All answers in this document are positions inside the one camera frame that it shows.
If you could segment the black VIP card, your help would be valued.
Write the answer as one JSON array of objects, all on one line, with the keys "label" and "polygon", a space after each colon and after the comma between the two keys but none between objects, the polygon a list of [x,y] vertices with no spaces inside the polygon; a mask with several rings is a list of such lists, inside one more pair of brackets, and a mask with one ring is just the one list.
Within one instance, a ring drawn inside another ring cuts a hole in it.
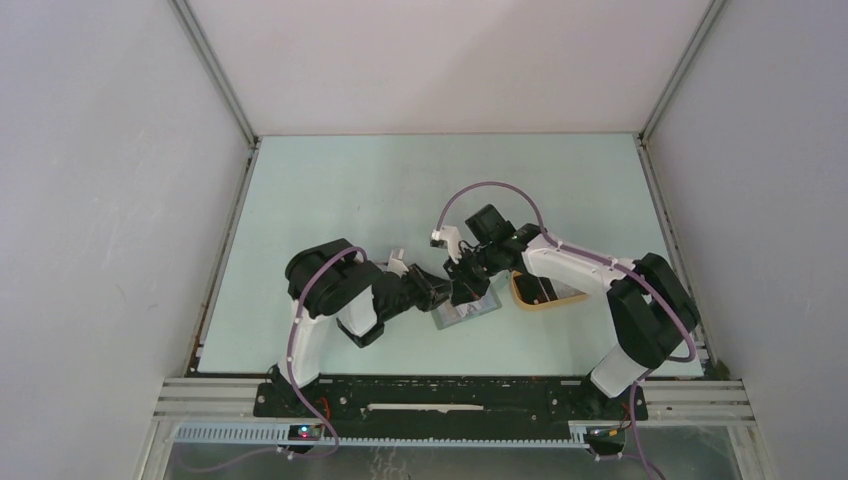
[{"label": "black VIP card", "polygon": [[518,302],[538,306],[556,299],[549,279],[515,272],[512,277],[513,292]]}]

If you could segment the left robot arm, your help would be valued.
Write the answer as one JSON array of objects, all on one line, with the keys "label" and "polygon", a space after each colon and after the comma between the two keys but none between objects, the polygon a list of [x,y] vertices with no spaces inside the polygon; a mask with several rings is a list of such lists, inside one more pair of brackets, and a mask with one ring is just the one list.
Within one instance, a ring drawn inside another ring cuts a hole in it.
[{"label": "left robot arm", "polygon": [[320,357],[332,325],[358,347],[378,339],[385,323],[412,309],[431,312],[451,294],[447,279],[403,260],[396,248],[385,261],[372,261],[360,247],[340,238],[303,250],[285,268],[292,304],[292,331],[277,368],[285,379],[277,402],[292,416],[316,403],[311,385],[320,376]]}]

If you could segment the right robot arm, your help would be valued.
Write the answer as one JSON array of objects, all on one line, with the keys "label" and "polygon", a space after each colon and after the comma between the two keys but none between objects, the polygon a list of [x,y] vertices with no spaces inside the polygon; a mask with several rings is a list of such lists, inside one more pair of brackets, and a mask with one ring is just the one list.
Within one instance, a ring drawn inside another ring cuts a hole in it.
[{"label": "right robot arm", "polygon": [[455,305],[485,295],[501,272],[548,279],[604,299],[616,335],[615,346],[588,374],[581,392],[585,411],[606,418],[633,383],[674,360],[701,316],[669,262],[648,253],[638,260],[588,251],[552,236],[543,226],[515,228],[491,204],[466,221],[477,243],[463,243],[459,230],[438,225],[430,243],[449,254],[444,264]]}]

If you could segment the orange plastic tray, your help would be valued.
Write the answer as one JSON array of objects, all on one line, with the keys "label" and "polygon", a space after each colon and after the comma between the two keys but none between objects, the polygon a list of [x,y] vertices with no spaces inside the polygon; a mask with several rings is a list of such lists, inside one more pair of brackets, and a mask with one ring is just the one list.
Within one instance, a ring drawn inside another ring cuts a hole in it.
[{"label": "orange plastic tray", "polygon": [[511,273],[509,285],[513,301],[526,311],[563,307],[589,298],[587,293],[567,284],[520,272]]}]

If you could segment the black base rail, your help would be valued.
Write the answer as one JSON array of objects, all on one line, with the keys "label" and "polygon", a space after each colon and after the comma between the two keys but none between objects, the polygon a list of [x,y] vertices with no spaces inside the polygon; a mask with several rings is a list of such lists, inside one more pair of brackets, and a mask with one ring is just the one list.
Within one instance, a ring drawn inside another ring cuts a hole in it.
[{"label": "black base rail", "polygon": [[561,376],[321,375],[290,387],[277,369],[259,384],[258,418],[327,419],[348,440],[572,440],[571,427],[647,419],[645,395],[615,398]]}]

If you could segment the aluminium frame rail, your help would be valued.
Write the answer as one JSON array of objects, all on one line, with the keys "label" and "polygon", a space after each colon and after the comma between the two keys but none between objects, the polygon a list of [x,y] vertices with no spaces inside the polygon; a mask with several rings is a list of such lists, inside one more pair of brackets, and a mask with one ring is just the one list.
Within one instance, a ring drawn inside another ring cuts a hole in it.
[{"label": "aluminium frame rail", "polygon": [[738,381],[650,380],[593,395],[569,377],[327,376],[303,405],[258,378],[167,380],[154,417],[178,441],[313,446],[581,448],[641,427],[749,427]]}]

